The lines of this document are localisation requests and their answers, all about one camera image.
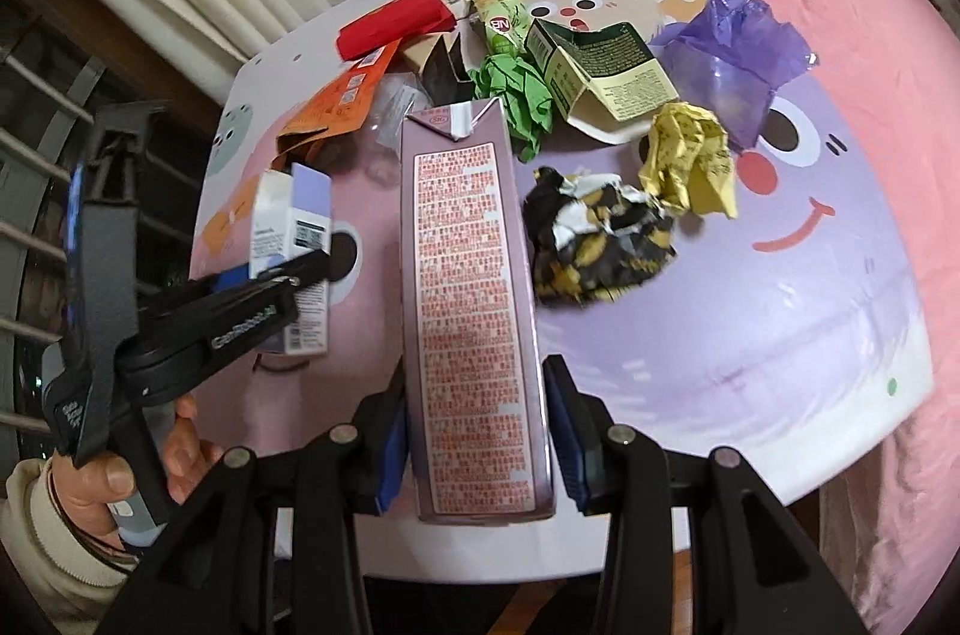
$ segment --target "red paper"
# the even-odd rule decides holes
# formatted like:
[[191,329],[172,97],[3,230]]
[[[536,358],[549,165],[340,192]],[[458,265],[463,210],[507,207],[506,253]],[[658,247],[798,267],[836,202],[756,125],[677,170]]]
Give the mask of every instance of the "red paper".
[[337,50],[344,61],[353,61],[393,40],[452,31],[456,25],[443,0],[393,0],[340,29]]

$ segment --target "purple carton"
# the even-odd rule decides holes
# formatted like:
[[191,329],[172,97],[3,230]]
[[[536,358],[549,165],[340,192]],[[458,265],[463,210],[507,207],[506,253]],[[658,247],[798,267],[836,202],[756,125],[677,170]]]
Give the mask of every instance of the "purple carton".
[[503,107],[459,143],[403,124],[403,360],[419,517],[553,515],[544,375]]

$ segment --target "purple plastic bag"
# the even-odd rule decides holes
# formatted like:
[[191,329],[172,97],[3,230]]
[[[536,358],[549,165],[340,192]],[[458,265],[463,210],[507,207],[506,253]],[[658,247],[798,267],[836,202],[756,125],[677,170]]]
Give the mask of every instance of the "purple plastic bag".
[[776,89],[817,63],[764,0],[707,0],[690,23],[669,25],[651,42],[658,44],[680,98],[712,110],[740,148],[757,144]]

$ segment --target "human hand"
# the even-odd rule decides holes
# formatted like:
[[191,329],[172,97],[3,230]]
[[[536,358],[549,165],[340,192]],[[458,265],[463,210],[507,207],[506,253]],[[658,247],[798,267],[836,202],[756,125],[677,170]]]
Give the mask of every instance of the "human hand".
[[[176,422],[160,458],[167,470],[167,490],[182,504],[224,452],[198,437],[193,423],[197,401],[192,395],[176,400],[175,408]],[[101,453],[77,470],[70,458],[55,453],[50,475],[64,517],[87,535],[122,549],[107,504],[123,501],[136,491],[133,470],[125,459],[115,453]]]

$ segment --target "cartoon smile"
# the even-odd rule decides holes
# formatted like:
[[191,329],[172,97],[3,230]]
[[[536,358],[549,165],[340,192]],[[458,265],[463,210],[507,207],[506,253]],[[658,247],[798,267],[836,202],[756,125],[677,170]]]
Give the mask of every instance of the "cartoon smile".
[[808,215],[796,232],[791,232],[786,237],[781,237],[780,239],[771,239],[770,242],[755,242],[754,250],[760,251],[760,253],[785,251],[787,248],[799,245],[807,239],[810,234],[813,234],[813,230],[817,228],[817,224],[820,223],[821,218],[824,218],[824,215],[837,215],[837,211],[834,210],[834,208],[818,202],[812,196],[810,197],[810,206],[813,210],[810,210],[810,215]]

